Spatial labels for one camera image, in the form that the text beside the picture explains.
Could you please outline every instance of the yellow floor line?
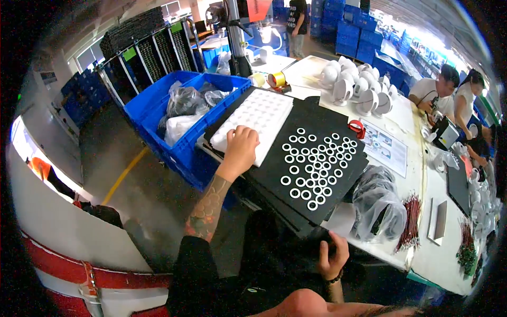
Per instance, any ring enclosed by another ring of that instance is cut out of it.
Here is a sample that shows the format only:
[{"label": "yellow floor line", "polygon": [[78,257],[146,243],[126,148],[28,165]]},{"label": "yellow floor line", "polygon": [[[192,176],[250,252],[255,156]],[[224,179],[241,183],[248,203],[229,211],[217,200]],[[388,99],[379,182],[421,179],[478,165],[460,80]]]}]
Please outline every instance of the yellow floor line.
[{"label": "yellow floor line", "polygon": [[101,205],[106,205],[109,200],[111,199],[112,195],[115,193],[118,186],[121,184],[125,176],[127,176],[128,172],[141,160],[141,158],[148,152],[148,148],[144,148],[133,160],[130,162],[130,164],[127,166],[127,168],[121,173],[120,177],[116,180],[115,184],[109,189],[109,192],[107,193],[106,197],[104,198],[104,201]]}]

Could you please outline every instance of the woman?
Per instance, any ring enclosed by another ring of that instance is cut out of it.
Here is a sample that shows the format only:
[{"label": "woman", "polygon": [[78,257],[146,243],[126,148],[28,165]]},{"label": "woman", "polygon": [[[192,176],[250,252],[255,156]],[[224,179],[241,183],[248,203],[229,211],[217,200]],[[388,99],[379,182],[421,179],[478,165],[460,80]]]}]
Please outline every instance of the woman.
[{"label": "woman", "polygon": [[470,70],[465,80],[458,86],[458,91],[454,97],[454,106],[456,123],[465,132],[466,139],[471,140],[474,136],[467,128],[467,123],[474,112],[474,100],[480,96],[484,90],[484,78],[477,70]]}]

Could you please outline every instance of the tattooed arm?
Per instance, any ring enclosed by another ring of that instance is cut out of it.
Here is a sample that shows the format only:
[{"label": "tattooed arm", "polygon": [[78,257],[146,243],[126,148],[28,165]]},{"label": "tattooed arm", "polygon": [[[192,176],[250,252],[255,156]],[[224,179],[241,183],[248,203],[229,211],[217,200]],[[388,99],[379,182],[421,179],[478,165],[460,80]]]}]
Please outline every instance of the tattooed arm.
[{"label": "tattooed arm", "polygon": [[255,161],[259,135],[255,130],[239,125],[227,133],[224,161],[204,190],[203,198],[195,205],[187,219],[185,235],[210,242],[220,218],[225,195],[234,180],[246,172]]}]

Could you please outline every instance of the forearm tattoo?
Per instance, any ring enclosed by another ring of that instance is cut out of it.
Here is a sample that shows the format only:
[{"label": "forearm tattoo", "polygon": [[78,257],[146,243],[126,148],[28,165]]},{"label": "forearm tattoo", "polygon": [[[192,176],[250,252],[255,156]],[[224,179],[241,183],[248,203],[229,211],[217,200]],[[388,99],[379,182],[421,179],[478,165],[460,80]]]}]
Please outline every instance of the forearm tattoo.
[{"label": "forearm tattoo", "polygon": [[231,187],[231,182],[220,176],[213,176],[209,186],[204,191],[204,197],[195,205],[194,210],[187,219],[185,235],[200,237],[208,242],[211,241],[229,187]]}]

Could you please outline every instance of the white foam tray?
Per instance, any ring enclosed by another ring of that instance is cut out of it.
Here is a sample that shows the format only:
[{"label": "white foam tray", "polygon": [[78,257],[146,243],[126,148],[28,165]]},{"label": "white foam tray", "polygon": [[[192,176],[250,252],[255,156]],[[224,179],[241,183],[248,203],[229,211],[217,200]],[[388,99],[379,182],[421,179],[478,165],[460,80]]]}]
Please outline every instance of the white foam tray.
[{"label": "white foam tray", "polygon": [[262,89],[254,90],[211,137],[211,146],[221,152],[227,148],[227,132],[244,125],[259,133],[255,166],[261,166],[282,125],[292,110],[294,98]]}]

